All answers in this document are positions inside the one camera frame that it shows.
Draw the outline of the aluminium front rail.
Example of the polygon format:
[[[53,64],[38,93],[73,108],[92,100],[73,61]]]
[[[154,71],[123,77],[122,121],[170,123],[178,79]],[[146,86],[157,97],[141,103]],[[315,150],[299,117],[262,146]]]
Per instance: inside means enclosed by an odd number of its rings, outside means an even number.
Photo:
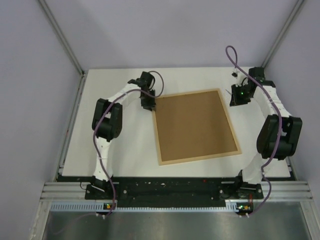
[[[40,195],[42,202],[83,201],[85,190],[78,182],[46,182]],[[313,195],[306,181],[272,181],[269,202],[309,202]]]

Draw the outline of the aluminium right table rail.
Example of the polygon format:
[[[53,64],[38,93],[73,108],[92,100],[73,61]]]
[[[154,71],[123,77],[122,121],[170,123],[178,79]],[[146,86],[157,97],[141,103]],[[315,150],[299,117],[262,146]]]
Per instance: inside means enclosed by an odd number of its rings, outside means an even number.
[[[294,155],[302,129],[302,119],[292,116],[286,110],[277,95],[276,85],[272,87],[260,84],[253,98],[265,117],[256,142],[257,152],[262,159],[261,173],[264,176],[273,160],[281,161]]]

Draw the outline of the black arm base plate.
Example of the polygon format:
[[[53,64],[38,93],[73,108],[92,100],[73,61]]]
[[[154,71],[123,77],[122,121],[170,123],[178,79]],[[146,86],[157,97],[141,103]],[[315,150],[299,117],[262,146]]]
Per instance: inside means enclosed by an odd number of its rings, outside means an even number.
[[[116,177],[109,181],[93,177],[87,187],[87,200],[164,201],[178,199],[261,200],[261,185],[236,177]]]

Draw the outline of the wooden picture frame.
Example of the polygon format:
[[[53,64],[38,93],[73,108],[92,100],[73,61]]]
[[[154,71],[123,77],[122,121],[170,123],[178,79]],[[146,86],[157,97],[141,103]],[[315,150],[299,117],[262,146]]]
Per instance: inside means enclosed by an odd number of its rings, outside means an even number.
[[[220,89],[164,95],[155,103],[152,118],[159,165],[242,154]]]

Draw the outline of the aluminium right corner post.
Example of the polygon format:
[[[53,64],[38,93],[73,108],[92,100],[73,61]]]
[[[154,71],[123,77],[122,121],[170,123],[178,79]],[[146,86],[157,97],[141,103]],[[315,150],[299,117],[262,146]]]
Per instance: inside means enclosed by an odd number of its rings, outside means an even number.
[[[267,52],[261,67],[267,68],[268,65],[271,63],[273,57],[277,53],[278,49],[280,48],[282,42],[284,41],[287,33],[289,32],[290,28],[294,24],[296,18],[301,13],[302,9],[304,8],[304,5],[306,4],[306,0],[296,0],[292,10],[290,11],[288,17],[286,18],[282,28],[280,29],[279,33],[277,34],[277,37],[275,38],[274,42],[272,43],[269,51]]]

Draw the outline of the aluminium left corner post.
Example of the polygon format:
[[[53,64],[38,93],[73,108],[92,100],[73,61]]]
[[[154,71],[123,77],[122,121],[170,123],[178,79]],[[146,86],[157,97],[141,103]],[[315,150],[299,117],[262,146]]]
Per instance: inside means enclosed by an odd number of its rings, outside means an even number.
[[[81,67],[74,51],[72,50],[67,38],[65,37],[61,27],[59,26],[53,12],[51,11],[49,5],[45,0],[37,0],[36,1],[41,8],[44,16],[46,17],[48,23],[50,24],[56,38],[58,39],[62,49],[66,53],[67,57],[69,58],[70,62],[72,63],[73,67],[76,69],[77,73],[80,76],[84,75],[84,70]]]

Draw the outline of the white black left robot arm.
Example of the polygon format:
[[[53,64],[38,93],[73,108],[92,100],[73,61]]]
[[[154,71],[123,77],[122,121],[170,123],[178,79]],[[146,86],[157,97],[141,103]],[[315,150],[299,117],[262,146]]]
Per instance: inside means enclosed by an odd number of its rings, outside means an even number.
[[[154,111],[156,108],[156,78],[153,71],[143,71],[140,77],[129,80],[126,85],[108,99],[97,100],[91,128],[93,145],[96,151],[96,166],[93,182],[96,192],[102,198],[116,197],[116,189],[112,180],[112,154],[115,139],[123,128],[125,109],[135,100],[140,100],[144,110]]]

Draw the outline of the aluminium left table rail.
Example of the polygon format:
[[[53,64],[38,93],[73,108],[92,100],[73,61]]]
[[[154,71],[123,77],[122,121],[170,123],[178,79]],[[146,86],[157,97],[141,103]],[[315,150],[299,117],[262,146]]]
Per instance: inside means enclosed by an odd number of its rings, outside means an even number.
[[[79,80],[79,85],[76,88],[76,94],[73,99],[72,108],[70,109],[70,112],[67,118],[67,125],[65,126],[65,129],[63,131],[61,146],[56,158],[55,169],[53,171],[53,177],[52,177],[53,182],[57,181],[58,175],[60,173],[60,169],[64,168],[65,158],[68,153],[68,148],[69,148],[73,128],[75,125],[79,104],[81,102],[82,93],[86,84],[87,74],[88,72],[86,71],[82,73]]]

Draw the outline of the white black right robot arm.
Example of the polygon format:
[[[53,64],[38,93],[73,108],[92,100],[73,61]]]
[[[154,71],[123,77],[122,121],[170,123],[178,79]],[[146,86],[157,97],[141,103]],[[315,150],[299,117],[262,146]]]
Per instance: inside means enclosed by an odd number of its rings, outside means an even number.
[[[264,68],[252,67],[248,74],[234,69],[237,82],[231,86],[230,106],[241,106],[252,100],[258,104],[264,123],[256,140],[257,154],[242,169],[233,185],[239,198],[260,197],[260,183],[277,161],[291,157],[297,149],[302,119],[292,116],[277,95],[273,81],[265,78]]]

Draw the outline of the aluminium table rail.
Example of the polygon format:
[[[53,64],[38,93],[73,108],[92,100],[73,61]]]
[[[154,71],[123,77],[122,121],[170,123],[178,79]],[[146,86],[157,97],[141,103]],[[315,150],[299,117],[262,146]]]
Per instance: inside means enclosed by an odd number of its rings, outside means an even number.
[[[262,159],[261,173],[264,176],[273,160],[281,161],[294,155],[302,129],[302,119],[292,116],[286,110],[277,95],[276,85],[272,87],[260,84],[253,98],[265,117],[256,142],[257,152]]]
[[[64,168],[65,158],[68,153],[68,148],[69,148],[73,128],[75,125],[79,104],[81,102],[82,93],[86,84],[87,74],[88,72],[86,71],[82,73],[79,80],[79,85],[76,88],[76,94],[73,99],[72,108],[70,109],[70,112],[67,118],[67,125],[65,126],[65,129],[63,131],[61,146],[56,158],[55,169],[53,171],[53,177],[52,177],[53,182],[57,181],[58,175],[60,173],[60,169]]]

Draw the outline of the aluminium corner post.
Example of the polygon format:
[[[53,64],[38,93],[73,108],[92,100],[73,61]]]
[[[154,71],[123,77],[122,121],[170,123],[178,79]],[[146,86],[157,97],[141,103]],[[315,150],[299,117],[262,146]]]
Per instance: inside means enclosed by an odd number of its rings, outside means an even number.
[[[267,68],[268,65],[271,63],[273,57],[277,53],[278,49],[280,48],[282,42],[284,41],[287,33],[289,32],[290,28],[294,24],[296,18],[301,13],[302,9],[304,8],[304,5],[306,4],[306,0],[296,0],[292,10],[290,11],[288,17],[286,18],[282,28],[280,29],[279,33],[277,34],[277,37],[275,38],[274,42],[272,43],[269,51],[267,52],[261,67]]]
[[[58,39],[62,49],[66,53],[67,57],[69,58],[70,62],[72,63],[73,67],[76,69],[77,73],[80,76],[84,75],[84,70],[81,67],[74,51],[72,50],[67,38],[65,37],[61,27],[59,26],[53,12],[51,11],[49,5],[45,0],[37,0],[36,1],[41,8],[44,16],[46,17],[48,23],[50,24],[56,38]]]

